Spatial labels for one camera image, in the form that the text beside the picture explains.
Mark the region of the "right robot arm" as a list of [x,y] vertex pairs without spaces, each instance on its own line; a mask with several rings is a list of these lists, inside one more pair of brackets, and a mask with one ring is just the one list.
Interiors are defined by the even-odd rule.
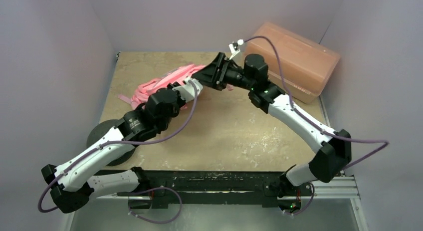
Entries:
[[288,195],[310,181],[329,183],[351,161],[350,134],[320,123],[290,100],[287,92],[268,79],[268,65],[263,56],[249,54],[240,67],[222,52],[192,75],[203,86],[223,90],[228,85],[248,90],[251,103],[264,113],[287,125],[315,153],[308,163],[287,171],[280,181]]

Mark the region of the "pink backpack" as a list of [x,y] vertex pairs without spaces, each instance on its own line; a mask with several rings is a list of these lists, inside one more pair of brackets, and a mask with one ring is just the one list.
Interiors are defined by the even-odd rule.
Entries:
[[162,77],[154,78],[146,83],[140,84],[131,97],[126,97],[124,95],[118,95],[117,97],[135,109],[141,103],[147,102],[149,96],[154,94],[158,89],[166,88],[168,84],[173,84],[175,82],[183,84],[186,78],[191,77],[202,68],[205,68],[205,65],[188,64],[180,66],[165,73]]

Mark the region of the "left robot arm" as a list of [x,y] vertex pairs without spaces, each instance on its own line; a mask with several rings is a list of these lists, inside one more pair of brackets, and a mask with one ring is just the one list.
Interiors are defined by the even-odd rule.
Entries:
[[37,208],[41,213],[60,209],[64,214],[74,212],[90,200],[113,193],[141,196],[149,182],[133,167],[120,173],[100,176],[106,165],[140,145],[157,144],[181,132],[185,122],[168,137],[154,140],[169,127],[186,103],[197,102],[203,86],[193,78],[182,85],[169,84],[150,95],[148,101],[127,112],[101,138],[75,158],[59,165],[46,165],[41,172],[47,187],[42,192]]

